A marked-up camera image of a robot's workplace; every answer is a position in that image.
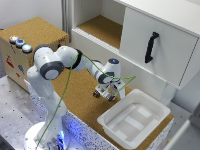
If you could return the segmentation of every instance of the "robotic arm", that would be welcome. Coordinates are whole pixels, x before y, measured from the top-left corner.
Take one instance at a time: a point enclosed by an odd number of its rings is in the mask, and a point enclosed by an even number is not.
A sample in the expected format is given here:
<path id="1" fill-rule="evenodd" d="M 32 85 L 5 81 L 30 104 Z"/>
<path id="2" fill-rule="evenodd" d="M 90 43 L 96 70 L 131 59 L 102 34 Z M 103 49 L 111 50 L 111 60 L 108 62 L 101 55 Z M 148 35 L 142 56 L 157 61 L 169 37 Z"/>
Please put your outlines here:
<path id="1" fill-rule="evenodd" d="M 72 66 L 73 59 L 75 56 L 78 57 Z M 54 91 L 54 87 L 51 80 L 56 79 L 64 68 L 74 71 L 82 71 L 87 68 L 87 70 L 94 76 L 94 78 L 99 82 L 96 86 L 96 91 L 94 96 L 98 97 L 102 95 L 104 98 L 112 101 L 115 97 L 113 96 L 118 92 L 120 98 L 125 97 L 125 89 L 123 88 L 124 82 L 121 79 L 113 79 L 102 73 L 95 65 L 109 76 L 120 78 L 121 68 L 120 63 L 116 59 L 109 59 L 107 64 L 103 66 L 99 61 L 90 61 L 85 57 L 81 51 L 68 46 L 61 46 L 56 52 L 45 44 L 39 45 L 34 51 L 34 66 L 31 67 L 28 72 L 28 80 L 32 88 L 41 97 L 43 104 L 48 110 L 48 114 L 45 118 L 45 124 L 37 133 L 35 137 L 35 142 L 37 142 L 43 135 L 45 129 L 53 118 L 54 112 L 56 111 L 56 106 L 59 104 L 60 97 Z M 67 108 L 65 103 L 62 101 L 60 107 L 57 110 L 56 116 L 54 117 L 51 125 L 46 130 L 39 147 L 43 149 L 50 149 L 49 143 L 56 141 L 60 137 L 63 131 L 62 126 L 62 116 L 66 113 Z M 63 146 L 60 149 L 66 149 L 65 139 L 63 140 Z"/>

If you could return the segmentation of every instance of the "plastic container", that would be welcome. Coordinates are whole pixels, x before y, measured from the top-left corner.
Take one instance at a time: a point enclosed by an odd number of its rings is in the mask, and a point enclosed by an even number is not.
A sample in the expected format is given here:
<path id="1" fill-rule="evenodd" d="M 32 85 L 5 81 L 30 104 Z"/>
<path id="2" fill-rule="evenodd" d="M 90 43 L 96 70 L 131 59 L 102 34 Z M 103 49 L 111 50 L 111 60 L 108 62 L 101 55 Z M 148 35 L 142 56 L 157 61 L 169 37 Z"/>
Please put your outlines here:
<path id="1" fill-rule="evenodd" d="M 140 90 L 133 90 L 97 120 L 125 149 L 136 149 L 169 115 L 170 109 Z"/>

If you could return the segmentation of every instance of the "brown box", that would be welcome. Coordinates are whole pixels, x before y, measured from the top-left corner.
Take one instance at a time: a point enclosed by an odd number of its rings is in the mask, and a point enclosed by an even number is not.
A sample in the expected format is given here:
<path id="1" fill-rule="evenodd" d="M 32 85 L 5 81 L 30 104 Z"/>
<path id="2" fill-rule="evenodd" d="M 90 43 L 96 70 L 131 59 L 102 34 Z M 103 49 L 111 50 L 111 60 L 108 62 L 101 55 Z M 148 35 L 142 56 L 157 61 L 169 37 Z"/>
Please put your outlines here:
<path id="1" fill-rule="evenodd" d="M 25 54 L 10 44 L 9 38 L 12 35 L 25 40 L 33 51 Z M 34 49 L 40 44 L 48 44 L 56 51 L 59 45 L 69 45 L 69 35 L 39 17 L 0 31 L 0 51 L 6 74 L 27 91 L 24 79 L 27 80 L 27 70 L 33 66 Z"/>

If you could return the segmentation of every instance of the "cabinet door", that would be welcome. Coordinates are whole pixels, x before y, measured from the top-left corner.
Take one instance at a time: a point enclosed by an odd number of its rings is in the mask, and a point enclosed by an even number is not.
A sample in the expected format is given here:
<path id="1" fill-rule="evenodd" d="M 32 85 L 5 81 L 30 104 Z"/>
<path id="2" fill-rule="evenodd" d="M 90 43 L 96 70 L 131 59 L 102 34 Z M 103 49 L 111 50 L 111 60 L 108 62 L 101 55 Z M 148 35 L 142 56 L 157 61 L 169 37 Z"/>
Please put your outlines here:
<path id="1" fill-rule="evenodd" d="M 148 43 L 153 32 L 151 56 L 145 63 Z M 198 38 L 159 20 L 126 8 L 120 54 L 139 66 L 179 86 Z"/>

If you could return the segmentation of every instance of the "cable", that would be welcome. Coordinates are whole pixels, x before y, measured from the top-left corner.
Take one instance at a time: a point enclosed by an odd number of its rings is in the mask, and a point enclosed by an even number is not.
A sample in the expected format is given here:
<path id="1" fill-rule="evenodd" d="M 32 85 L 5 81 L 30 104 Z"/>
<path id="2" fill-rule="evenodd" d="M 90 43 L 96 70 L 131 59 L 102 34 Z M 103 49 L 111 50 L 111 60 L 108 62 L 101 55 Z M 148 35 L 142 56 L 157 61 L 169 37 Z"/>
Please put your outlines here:
<path id="1" fill-rule="evenodd" d="M 46 133 L 46 131 L 47 131 L 47 129 L 49 128 L 50 124 L 52 123 L 53 119 L 55 118 L 55 115 L 56 115 L 56 113 L 57 113 L 57 111 L 58 111 L 58 108 L 59 108 L 59 106 L 60 106 L 60 103 L 61 103 L 61 101 L 62 101 L 62 99 L 63 99 L 63 97 L 64 97 L 64 95 L 65 95 L 65 93 L 66 93 L 67 87 L 68 87 L 68 85 L 69 85 L 69 79 L 70 79 L 70 76 L 71 76 L 72 67 L 73 67 L 74 62 L 75 62 L 76 58 L 78 57 L 78 55 L 79 55 L 79 54 L 77 54 L 77 55 L 74 57 L 73 61 L 72 61 L 72 65 L 71 65 L 71 68 L 70 68 L 70 71 L 69 71 L 69 76 L 68 76 L 68 79 L 67 79 L 67 84 L 66 84 L 65 89 L 64 89 L 64 91 L 63 91 L 63 94 L 62 94 L 62 96 L 61 96 L 61 99 L 60 99 L 60 101 L 59 101 L 59 103 L 58 103 L 58 105 L 57 105 L 56 111 L 55 111 L 55 113 L 53 114 L 53 117 L 52 117 L 51 121 L 50 121 L 49 124 L 47 125 L 46 129 L 44 130 L 44 132 L 43 132 L 43 134 L 42 134 L 42 136 L 41 136 L 41 138 L 40 138 L 40 140 L 38 141 L 36 150 L 37 150 L 37 148 L 38 148 L 38 146 L 39 146 L 39 144 L 40 144 L 40 142 L 41 142 L 41 140 L 42 140 L 44 134 Z M 93 63 L 93 61 L 92 61 L 89 57 L 87 57 L 86 55 L 83 55 L 83 56 L 85 56 L 88 60 L 90 60 L 90 61 Z M 116 96 L 128 83 L 130 83 L 133 79 L 136 78 L 136 76 L 127 77 L 127 78 L 116 78 L 116 77 L 109 76 L 108 74 L 104 73 L 104 72 L 103 72 L 100 68 L 98 68 L 98 67 L 97 67 L 97 69 L 98 69 L 99 71 L 101 71 L 103 74 L 105 74 L 107 77 L 110 77 L 110 78 L 113 78 L 113 79 L 130 79 L 123 87 L 121 87 L 121 88 L 115 93 L 114 96 Z"/>

